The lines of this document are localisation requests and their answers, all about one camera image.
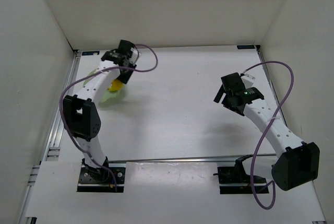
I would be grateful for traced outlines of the yellow fake pear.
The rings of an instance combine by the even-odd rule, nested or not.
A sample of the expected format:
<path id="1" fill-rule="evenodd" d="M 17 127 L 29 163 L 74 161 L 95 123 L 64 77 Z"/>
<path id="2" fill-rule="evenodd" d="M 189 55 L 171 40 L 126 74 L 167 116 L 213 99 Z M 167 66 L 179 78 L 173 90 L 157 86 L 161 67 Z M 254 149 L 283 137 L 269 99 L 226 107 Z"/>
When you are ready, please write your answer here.
<path id="1" fill-rule="evenodd" d="M 123 88 L 123 85 L 124 84 L 120 80 L 115 79 L 111 82 L 110 86 L 108 87 L 108 91 L 109 92 L 120 91 Z"/>

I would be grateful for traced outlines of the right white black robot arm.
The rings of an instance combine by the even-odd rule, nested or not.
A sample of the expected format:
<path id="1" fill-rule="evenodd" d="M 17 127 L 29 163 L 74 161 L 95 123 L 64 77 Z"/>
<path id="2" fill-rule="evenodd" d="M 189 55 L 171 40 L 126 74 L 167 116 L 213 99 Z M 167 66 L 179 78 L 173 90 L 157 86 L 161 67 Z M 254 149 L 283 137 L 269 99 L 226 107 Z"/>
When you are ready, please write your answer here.
<path id="1" fill-rule="evenodd" d="M 259 162 L 254 175 L 268 178 L 288 191 L 318 177 L 320 150 L 315 143 L 306 143 L 273 115 L 263 94 L 255 87 L 222 85 L 214 99 L 241 116 L 250 119 L 274 149 L 278 160 Z"/>

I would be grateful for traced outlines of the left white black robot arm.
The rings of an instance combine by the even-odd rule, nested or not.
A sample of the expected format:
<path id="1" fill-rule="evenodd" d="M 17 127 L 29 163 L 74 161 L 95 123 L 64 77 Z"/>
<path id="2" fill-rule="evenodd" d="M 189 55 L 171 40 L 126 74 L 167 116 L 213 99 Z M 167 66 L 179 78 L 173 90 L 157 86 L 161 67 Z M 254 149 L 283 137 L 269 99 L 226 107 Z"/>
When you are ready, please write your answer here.
<path id="1" fill-rule="evenodd" d="M 83 164 L 97 174 L 108 172 L 98 134 L 101 119 L 96 104 L 117 83 L 126 84 L 136 70 L 139 52 L 135 46 L 118 47 L 101 57 L 94 73 L 68 85 L 59 100 L 64 128 L 75 147 L 84 155 Z"/>

